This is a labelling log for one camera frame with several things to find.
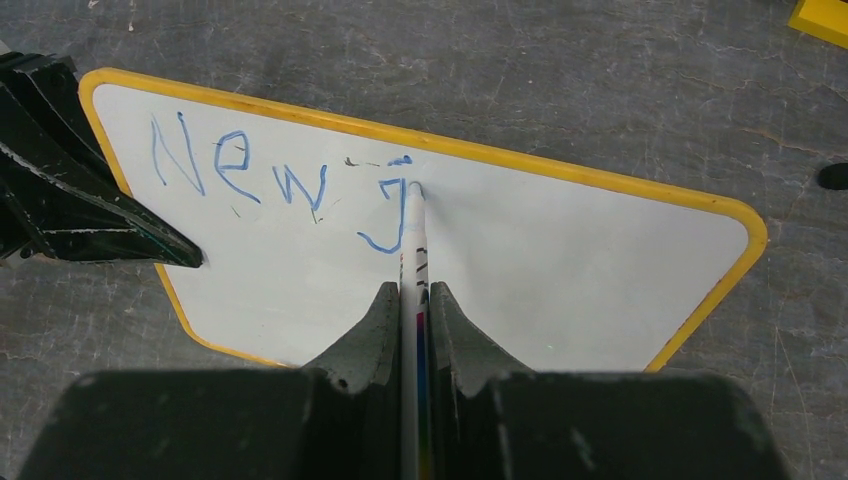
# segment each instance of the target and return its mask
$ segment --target yellow whiteboard frame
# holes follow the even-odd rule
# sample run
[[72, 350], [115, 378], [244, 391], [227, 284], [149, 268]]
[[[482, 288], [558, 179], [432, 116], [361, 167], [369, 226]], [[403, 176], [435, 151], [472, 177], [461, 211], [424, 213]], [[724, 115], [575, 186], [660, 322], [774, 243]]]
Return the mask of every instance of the yellow whiteboard frame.
[[[693, 208], [705, 212], [724, 215], [741, 223], [748, 231], [748, 245], [736, 263], [727, 271], [724, 277], [716, 283], [704, 300], [692, 312], [689, 318], [668, 340], [665, 346], [656, 354], [654, 359], [645, 367], [647, 371], [662, 368], [671, 356], [692, 335], [692, 332], [704, 321], [710, 312], [721, 302], [743, 275], [754, 265], [766, 248], [768, 232], [762, 218], [748, 205], [731, 198], [720, 197], [709, 193], [687, 190], [680, 187], [665, 185], [649, 180], [619, 175], [588, 167], [571, 165], [556, 160], [536, 157], [524, 153], [511, 152], [500, 148], [489, 147], [476, 143], [441, 137], [429, 133], [418, 132], [405, 128], [383, 125], [367, 120], [345, 117], [333, 113], [321, 112], [293, 105], [262, 100], [236, 93], [222, 92], [211, 88], [198, 87], [185, 83], [165, 80], [133, 72], [113, 68], [102, 68], [86, 74], [80, 82], [79, 97], [83, 110], [91, 123], [100, 146], [115, 180], [121, 191], [132, 195], [127, 179], [115, 157], [115, 152], [106, 136], [106, 131], [97, 116], [93, 98], [95, 89], [103, 84], [118, 85], [144, 92], [179, 98], [192, 102], [227, 108], [245, 113], [285, 120], [288, 122], [309, 125], [335, 132], [357, 135], [360, 137], [380, 140], [383, 142], [418, 148], [431, 152], [452, 155], [468, 160], [511, 168], [523, 172], [544, 175], [568, 182], [579, 183], [590, 187], [602, 188], [613, 192], [634, 195], [641, 198], [657, 200], [664, 203]], [[168, 278], [165, 268], [156, 265], [162, 284], [180, 319], [180, 324], [186, 333], [195, 341], [213, 350], [235, 355], [241, 358], [263, 363], [266, 365], [285, 366], [278, 362], [238, 352], [220, 345], [214, 345], [200, 338], [192, 330], [186, 319], [185, 312], [180, 306], [177, 294]]]

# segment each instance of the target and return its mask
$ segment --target yellow object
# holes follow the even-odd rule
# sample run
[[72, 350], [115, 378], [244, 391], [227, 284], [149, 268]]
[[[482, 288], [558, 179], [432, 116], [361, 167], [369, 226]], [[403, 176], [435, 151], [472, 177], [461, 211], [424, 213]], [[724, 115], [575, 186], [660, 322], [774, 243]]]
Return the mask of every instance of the yellow object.
[[848, 2], [799, 0], [789, 26], [826, 42], [848, 48]]
[[[730, 292], [731, 288], [754, 265], [754, 262], [757, 261], [765, 250], [768, 241], [768, 232], [763, 220], [751, 207], [738, 200], [357, 118], [286, 105], [235, 93], [222, 92], [138, 73], [102, 68], [90, 72], [83, 77], [80, 82], [79, 96], [88, 121], [91, 123], [106, 160], [109, 162], [115, 181], [121, 191], [127, 195], [132, 195], [129, 184], [121, 171], [115, 152], [109, 143], [106, 131], [94, 108], [94, 91], [99, 85], [103, 84], [119, 85], [172, 98], [310, 125], [445, 155], [453, 155], [613, 192], [711, 212], [735, 219], [744, 225], [748, 232], [748, 245], [745, 251], [730, 270], [727, 271], [725, 276], [716, 283], [674, 336], [669, 339], [662, 350], [646, 365], [645, 368], [648, 371], [659, 370], [666, 364], [674, 352], [683, 345], [683, 342], [689, 338], [707, 315]], [[180, 319], [180, 323], [191, 338], [213, 350], [255, 362], [285, 366], [272, 360], [211, 344], [199, 337], [192, 330], [186, 319], [186, 315], [180, 306], [179, 299], [168, 279], [165, 268], [162, 265], [157, 265], [156, 267], [165, 286], [165, 290], [168, 292], [168, 297], [171, 299], [174, 310]]]

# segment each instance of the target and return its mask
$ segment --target marker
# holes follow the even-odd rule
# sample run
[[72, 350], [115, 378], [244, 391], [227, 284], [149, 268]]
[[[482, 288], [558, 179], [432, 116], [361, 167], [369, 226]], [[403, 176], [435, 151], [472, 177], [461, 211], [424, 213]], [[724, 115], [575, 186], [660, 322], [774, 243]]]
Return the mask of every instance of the marker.
[[424, 190], [406, 192], [400, 247], [401, 478], [430, 480], [430, 405], [427, 377], [427, 233]]

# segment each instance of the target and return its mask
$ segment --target scratch on floor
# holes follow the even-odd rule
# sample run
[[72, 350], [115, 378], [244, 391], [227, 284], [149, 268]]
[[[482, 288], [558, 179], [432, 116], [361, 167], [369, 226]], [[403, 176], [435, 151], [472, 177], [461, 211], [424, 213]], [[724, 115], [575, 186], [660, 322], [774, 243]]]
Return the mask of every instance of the scratch on floor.
[[783, 338], [780, 336], [780, 330], [774, 327], [774, 334], [780, 342], [780, 348], [783, 349], [783, 356], [786, 358], [786, 366], [789, 367], [789, 374], [792, 375], [792, 382], [795, 383], [795, 390], [798, 391], [798, 398], [801, 399], [801, 410], [804, 412], [804, 427], [807, 430], [807, 455], [810, 461], [810, 478], [815, 480], [816, 471], [813, 467], [813, 446], [810, 443], [810, 420], [807, 418], [807, 404], [804, 402], [804, 394], [801, 393], [801, 386], [798, 385], [798, 378], [795, 376], [795, 370], [792, 368], [792, 363], [789, 361], [789, 353], [786, 351], [786, 346], [783, 345]]

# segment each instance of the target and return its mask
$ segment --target rounded corner of whiteboard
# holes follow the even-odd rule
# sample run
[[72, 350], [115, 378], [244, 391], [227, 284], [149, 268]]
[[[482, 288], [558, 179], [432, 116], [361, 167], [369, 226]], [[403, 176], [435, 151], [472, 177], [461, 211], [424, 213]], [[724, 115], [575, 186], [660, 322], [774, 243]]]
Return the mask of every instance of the rounded corner of whiteboard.
[[707, 211], [728, 217], [745, 229], [748, 236], [747, 244], [733, 266], [716, 283], [695, 311], [692, 312], [689, 318], [675, 332], [674, 336], [666, 342], [660, 352], [645, 367], [646, 372], [656, 372], [671, 360], [671, 357], [683, 346], [683, 343], [697, 330], [709, 314], [724, 300], [724, 297], [748, 273], [748, 270], [754, 266], [757, 260], [763, 255], [763, 252], [765, 252], [766, 245], [768, 244], [768, 229], [763, 218], [760, 217], [753, 207], [742, 201], [727, 197], [716, 197], [710, 203], [713, 208], [707, 209]]
[[168, 294], [168, 300], [170, 300], [171, 306], [174, 307], [174, 313], [176, 313], [177, 315], [177, 319], [180, 322], [180, 326], [183, 328], [183, 331], [185, 331], [186, 335], [188, 335], [192, 340], [210, 350], [215, 350], [216, 352], [225, 353], [227, 355], [239, 357], [241, 359], [259, 363], [262, 365], [280, 368], [296, 368], [293, 365], [288, 365], [250, 353], [240, 352], [238, 350], [217, 345], [198, 335], [197, 332], [195, 332], [192, 328], [191, 323], [188, 321], [188, 317], [186, 316], [185, 311], [183, 310], [182, 305], [180, 304], [180, 300], [177, 297], [177, 292], [176, 290], [174, 290], [174, 286], [171, 284], [171, 279], [168, 277], [168, 272], [165, 270], [165, 265], [157, 263], [156, 273], [159, 274], [159, 279], [162, 281], [162, 286], [165, 288], [165, 293]]

